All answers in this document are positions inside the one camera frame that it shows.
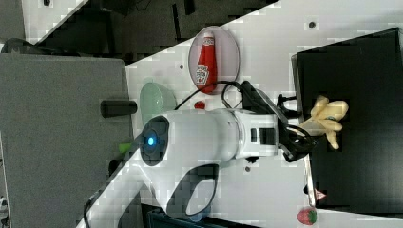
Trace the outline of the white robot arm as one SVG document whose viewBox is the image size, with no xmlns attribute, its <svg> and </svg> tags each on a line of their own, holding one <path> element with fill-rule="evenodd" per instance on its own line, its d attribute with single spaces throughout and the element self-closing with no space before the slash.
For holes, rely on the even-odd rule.
<svg viewBox="0 0 403 228">
<path fill-rule="evenodd" d="M 118 228 L 144 186 L 170 217 L 192 217 L 212 202 L 221 164 L 279 150 L 293 162 L 315 145 L 310 133 L 275 114 L 226 108 L 159 114 L 134 139 L 105 187 L 88 199 L 76 228 Z"/>
</svg>

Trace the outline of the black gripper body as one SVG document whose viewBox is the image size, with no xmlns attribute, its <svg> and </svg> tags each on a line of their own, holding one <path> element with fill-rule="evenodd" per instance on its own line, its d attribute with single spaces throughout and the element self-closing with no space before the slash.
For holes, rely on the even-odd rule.
<svg viewBox="0 0 403 228">
<path fill-rule="evenodd" d="M 317 139 L 299 126 L 288 124 L 289 119 L 295 119 L 300 112 L 282 109 L 280 113 L 285 120 L 279 123 L 279 147 L 283 150 L 283 157 L 288 162 L 295 162 L 311 153 L 317 146 Z"/>
</svg>

